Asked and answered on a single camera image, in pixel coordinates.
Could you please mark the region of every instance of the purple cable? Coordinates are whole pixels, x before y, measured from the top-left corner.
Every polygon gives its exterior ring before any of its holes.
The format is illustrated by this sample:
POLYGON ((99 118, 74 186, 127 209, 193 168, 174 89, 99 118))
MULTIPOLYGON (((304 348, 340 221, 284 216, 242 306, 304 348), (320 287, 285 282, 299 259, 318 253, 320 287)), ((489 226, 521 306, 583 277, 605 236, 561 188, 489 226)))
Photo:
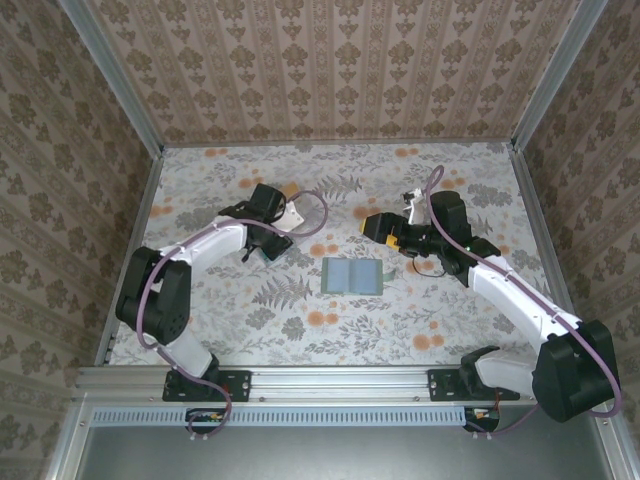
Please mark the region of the purple cable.
MULTIPOLYGON (((427 208, 429 209, 429 215, 431 216, 431 223, 435 225, 435 227, 440 232, 440 235, 442 235, 442 237, 447 242, 449 242, 451 246, 460 250, 465 255, 473 258, 475 261, 482 263, 487 267, 491 268, 492 270, 498 272, 500 275, 504 277, 508 276, 509 272, 507 272, 500 266, 495 265, 482 257, 479 257, 475 253, 467 251, 462 245, 460 245, 453 238, 451 238, 447 234, 447 232, 445 232, 444 228, 442 228, 442 225, 440 225, 440 222, 438 221, 438 219, 436 218, 433 212, 433 205, 431 204, 431 189, 440 182, 440 180, 442 179, 442 175, 444 175, 444 167, 442 165, 438 165, 436 168, 433 169, 433 171, 431 172, 431 175, 429 175, 429 179, 427 180, 427 187, 425 189, 425 198, 427 201, 427 208)), ((614 396, 613 407, 608 412, 594 412, 592 410, 591 415, 599 418, 610 418, 616 415, 622 408, 622 394, 620 392, 620 386, 618 385, 618 382, 613 376, 613 373, 611 373, 611 369, 609 369, 609 367, 604 362, 604 360, 602 360, 602 357, 598 355, 598 352, 596 352, 591 347, 591 345, 589 345, 587 341, 584 338, 582 338, 582 336, 577 332, 575 328, 573 328, 569 324, 569 322, 567 322, 564 318, 562 318, 562 316, 557 315, 556 312, 553 311, 546 303, 540 300, 537 295, 534 295, 533 293, 531 293, 531 291, 529 291, 529 289, 522 282, 520 282, 517 278, 513 278, 513 277, 509 277, 508 280, 512 282, 516 287, 518 287, 531 300, 533 300, 536 303, 536 305, 542 308, 547 315, 550 315, 560 325, 562 325, 562 327, 565 330, 567 330, 573 338, 576 339, 576 341, 580 344, 580 346, 585 349, 585 351, 591 356, 591 358, 593 358, 593 360, 596 362, 598 367, 600 367, 600 369, 604 373, 605 377, 607 377, 607 380, 609 380, 609 383, 611 384, 611 389, 613 390, 613 396, 614 396)))
POLYGON ((320 202, 322 203, 322 206, 324 208, 324 215, 322 217, 322 221, 320 222, 320 224, 315 227, 314 229, 308 231, 308 232, 302 232, 302 233, 296 233, 296 232, 285 232, 284 230, 280 230, 277 229, 275 227, 272 227, 271 225, 267 225, 266 223, 262 223, 262 222, 258 222, 257 220, 250 220, 250 219, 229 219, 229 220, 224 220, 218 224, 211 224, 209 227, 203 229, 202 231, 196 233, 195 235, 193 235, 192 237, 189 237, 187 240, 185 240, 184 242, 182 242, 182 244, 180 244, 180 246, 174 248, 173 250, 171 250, 169 253, 167 253, 164 257, 162 257, 160 259, 160 261, 156 264, 155 267, 153 267, 153 269, 151 270, 151 273, 149 274, 149 278, 147 279, 147 283, 145 283, 144 285, 144 289, 142 290, 142 296, 140 297, 140 305, 138 307, 138 314, 136 316, 136 336, 138 337, 138 341, 140 342, 140 345, 142 345, 142 347, 146 350, 156 350, 158 355, 160 355, 160 357, 162 357, 169 365, 171 365, 171 368, 177 370, 178 372, 180 372, 180 374, 182 374, 183 376, 185 376, 186 378, 188 378, 189 380, 191 380, 192 382, 195 383, 199 383, 200 385, 206 385, 208 387, 213 388, 214 390, 220 392, 220 394, 222 394, 222 396, 225 399, 225 402, 227 404, 226 409, 225 409, 225 416, 222 419, 222 421, 220 422, 220 424, 214 428, 208 435, 215 435, 217 434, 222 427, 227 423, 227 421, 229 420, 229 417, 231 415, 231 397, 229 396, 229 394, 223 390, 222 388, 220 388, 218 385, 209 382, 207 380, 204 380, 202 378, 198 378, 195 377, 193 375, 191 375, 189 372, 187 372, 186 370, 184 370, 182 367, 178 366, 178 365, 174 365, 171 358, 162 351, 162 348, 158 348, 158 343, 147 343, 147 341, 144 338, 144 334, 142 332, 142 324, 144 322, 144 310, 145 307, 147 306, 147 301, 149 299, 149 294, 151 293, 151 287, 153 286, 153 283, 156 279, 156 277, 158 276, 158 273, 160 273, 160 270, 162 270, 162 267, 169 261, 171 260, 171 258, 176 255, 177 253, 180 252, 180 250, 182 248, 187 248, 189 247, 189 245, 193 244, 194 242, 196 242, 197 240, 201 239, 202 237, 209 235, 212 232, 215 232, 216 230, 220 230, 221 228, 225 228, 225 227, 229 227, 232 225, 256 225, 258 227, 264 228, 265 230, 269 230, 270 232, 273 233, 277 233, 278 235, 286 235, 288 237, 294 237, 294 238, 299 238, 299 237, 310 237, 311 235, 315 235, 316 233, 318 233, 320 230, 322 230, 322 228, 324 227, 324 225, 327 223, 327 218, 329 216, 329 205, 327 205, 327 202, 325 201, 324 198, 322 198, 322 195, 311 191, 311 190, 302 190, 294 195, 291 196, 291 198, 288 200, 289 202, 293 202, 296 198, 300 197, 301 195, 313 195, 314 197, 316 197, 318 200, 320 200, 320 202))
POLYGON ((209 435, 215 435, 222 429, 222 422, 226 423, 227 421, 226 419, 229 418, 229 416, 231 415, 230 413, 225 415, 222 421, 220 422, 220 424, 209 433, 198 434, 193 431, 193 422, 195 421, 196 418, 204 417, 205 415, 211 415, 213 413, 216 413, 216 412, 195 412, 189 417, 189 421, 187 422, 187 431, 191 434, 192 440, 196 437, 201 437, 204 440, 206 440, 209 435))

